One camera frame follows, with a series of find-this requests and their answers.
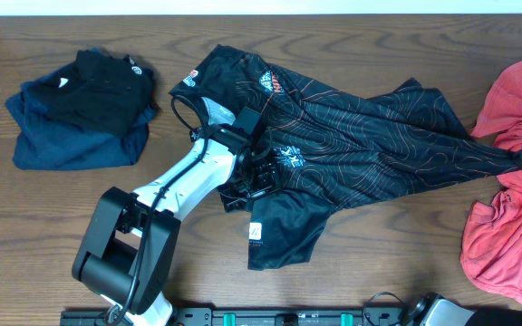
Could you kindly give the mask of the black orange patterned jersey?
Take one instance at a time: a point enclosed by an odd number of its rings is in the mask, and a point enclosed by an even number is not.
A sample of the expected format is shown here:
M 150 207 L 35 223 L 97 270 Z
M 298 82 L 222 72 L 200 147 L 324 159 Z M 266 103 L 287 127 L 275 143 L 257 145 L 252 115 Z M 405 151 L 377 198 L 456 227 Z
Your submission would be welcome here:
M 220 45 L 171 93 L 205 117 L 250 109 L 266 125 L 259 146 L 281 190 L 249 208 L 252 270 L 309 261 L 340 210 L 517 170 L 515 152 L 477 143 L 443 94 L 414 79 L 364 99 Z

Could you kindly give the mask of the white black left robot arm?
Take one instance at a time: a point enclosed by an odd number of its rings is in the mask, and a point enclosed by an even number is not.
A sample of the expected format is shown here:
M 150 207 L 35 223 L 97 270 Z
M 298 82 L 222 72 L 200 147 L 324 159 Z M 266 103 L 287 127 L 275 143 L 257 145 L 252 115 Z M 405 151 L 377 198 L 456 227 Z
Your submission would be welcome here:
M 214 189 L 238 209 L 279 188 L 272 145 L 253 129 L 213 125 L 198 131 L 192 150 L 148 185 L 117 187 L 99 199 L 72 265 L 72 277 L 111 304 L 99 312 L 65 314 L 63 325 L 165 325 L 173 309 L 162 289 L 180 226 Z

